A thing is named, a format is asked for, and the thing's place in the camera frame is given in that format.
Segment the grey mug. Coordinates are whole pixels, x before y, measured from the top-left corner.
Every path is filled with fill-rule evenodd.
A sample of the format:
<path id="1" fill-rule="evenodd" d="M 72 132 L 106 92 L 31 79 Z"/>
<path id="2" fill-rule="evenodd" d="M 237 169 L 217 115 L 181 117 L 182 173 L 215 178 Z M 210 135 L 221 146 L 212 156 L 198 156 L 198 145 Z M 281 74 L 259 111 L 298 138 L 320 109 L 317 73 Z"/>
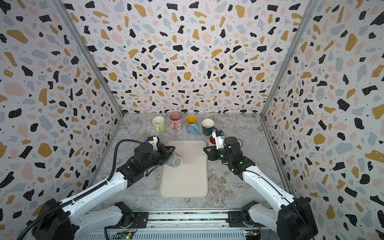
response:
<path id="1" fill-rule="evenodd" d="M 169 158 L 165 162 L 166 165 L 173 168 L 179 168 L 182 165 L 182 163 L 183 163 L 182 158 L 176 152 L 172 152 L 172 154 L 169 156 Z"/>

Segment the white mug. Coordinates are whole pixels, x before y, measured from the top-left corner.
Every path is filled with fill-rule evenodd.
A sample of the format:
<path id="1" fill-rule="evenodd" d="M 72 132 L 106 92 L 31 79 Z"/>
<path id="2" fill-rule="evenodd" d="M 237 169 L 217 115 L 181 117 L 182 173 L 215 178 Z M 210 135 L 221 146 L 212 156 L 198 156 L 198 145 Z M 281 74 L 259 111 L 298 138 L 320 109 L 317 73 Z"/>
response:
<path id="1" fill-rule="evenodd" d="M 216 145 L 216 140 L 213 136 L 210 136 L 209 138 L 209 146 L 215 146 Z"/>

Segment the dark green mug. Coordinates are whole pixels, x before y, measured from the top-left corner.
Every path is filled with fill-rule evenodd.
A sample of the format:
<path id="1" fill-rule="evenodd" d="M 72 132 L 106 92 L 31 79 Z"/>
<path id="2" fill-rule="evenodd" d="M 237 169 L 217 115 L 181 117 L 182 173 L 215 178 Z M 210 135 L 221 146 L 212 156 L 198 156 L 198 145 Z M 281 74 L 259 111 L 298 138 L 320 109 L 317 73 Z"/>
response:
<path id="1" fill-rule="evenodd" d="M 204 119 L 202 121 L 202 130 L 205 136 L 211 136 L 218 129 L 215 127 L 215 122 L 212 119 Z"/>

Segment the light blue mug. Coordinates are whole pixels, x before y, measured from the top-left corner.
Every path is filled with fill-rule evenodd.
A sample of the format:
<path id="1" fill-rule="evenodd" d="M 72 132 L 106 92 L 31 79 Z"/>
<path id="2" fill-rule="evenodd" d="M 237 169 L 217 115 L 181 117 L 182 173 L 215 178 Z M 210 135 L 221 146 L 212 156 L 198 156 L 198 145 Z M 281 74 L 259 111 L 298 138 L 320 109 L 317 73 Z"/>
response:
<path id="1" fill-rule="evenodd" d="M 186 117 L 187 132 L 189 134 L 199 134 L 198 118 L 196 116 Z"/>

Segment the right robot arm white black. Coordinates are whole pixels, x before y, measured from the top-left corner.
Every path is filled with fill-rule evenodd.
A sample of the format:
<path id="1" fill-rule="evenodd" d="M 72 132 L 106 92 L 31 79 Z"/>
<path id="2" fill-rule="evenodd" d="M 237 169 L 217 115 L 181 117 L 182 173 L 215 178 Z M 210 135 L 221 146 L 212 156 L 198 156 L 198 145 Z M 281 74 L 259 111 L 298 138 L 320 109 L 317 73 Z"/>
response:
<path id="1" fill-rule="evenodd" d="M 205 147 L 209 161 L 221 161 L 242 181 L 253 187 L 271 206 L 256 201 L 242 207 L 242 222 L 261 224 L 276 232 L 282 240 L 312 240 L 319 233 L 310 203 L 296 198 L 270 180 L 260 168 L 243 155 L 236 137 L 216 138 L 216 145 Z"/>

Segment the pink mug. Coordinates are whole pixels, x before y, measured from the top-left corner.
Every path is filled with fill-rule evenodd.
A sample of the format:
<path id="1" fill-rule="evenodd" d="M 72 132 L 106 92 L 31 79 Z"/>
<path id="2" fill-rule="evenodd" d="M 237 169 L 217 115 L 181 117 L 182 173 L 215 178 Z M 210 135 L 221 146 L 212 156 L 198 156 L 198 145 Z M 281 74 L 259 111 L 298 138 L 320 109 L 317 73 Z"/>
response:
<path id="1" fill-rule="evenodd" d="M 173 112 L 170 114 L 171 129 L 174 131 L 180 131 L 182 129 L 182 114 L 179 112 Z"/>

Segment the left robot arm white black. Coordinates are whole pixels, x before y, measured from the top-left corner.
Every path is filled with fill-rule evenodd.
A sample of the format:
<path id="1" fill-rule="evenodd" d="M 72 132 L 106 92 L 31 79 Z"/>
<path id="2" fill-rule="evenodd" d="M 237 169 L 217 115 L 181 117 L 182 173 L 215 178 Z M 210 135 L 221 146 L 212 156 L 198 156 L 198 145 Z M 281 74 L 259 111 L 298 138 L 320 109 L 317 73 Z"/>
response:
<path id="1" fill-rule="evenodd" d="M 123 202 L 94 213 L 89 213 L 89 210 L 164 165 L 175 149 L 157 139 L 141 142 L 134 155 L 122 166 L 114 168 L 114 173 L 105 180 L 62 201 L 51 199 L 45 202 L 37 219 L 25 230 L 31 231 L 37 240 L 75 240 L 120 222 L 130 225 L 133 223 L 132 212 Z"/>

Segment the light green mug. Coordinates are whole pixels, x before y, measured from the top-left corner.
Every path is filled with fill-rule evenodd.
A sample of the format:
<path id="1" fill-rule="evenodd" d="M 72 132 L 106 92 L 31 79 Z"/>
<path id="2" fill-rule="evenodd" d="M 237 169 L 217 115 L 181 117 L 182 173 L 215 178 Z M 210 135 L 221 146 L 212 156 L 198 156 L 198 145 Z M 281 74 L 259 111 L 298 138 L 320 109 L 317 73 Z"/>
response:
<path id="1" fill-rule="evenodd" d="M 166 130 L 165 118 L 161 116 L 154 117 L 152 120 L 157 133 L 163 133 Z"/>

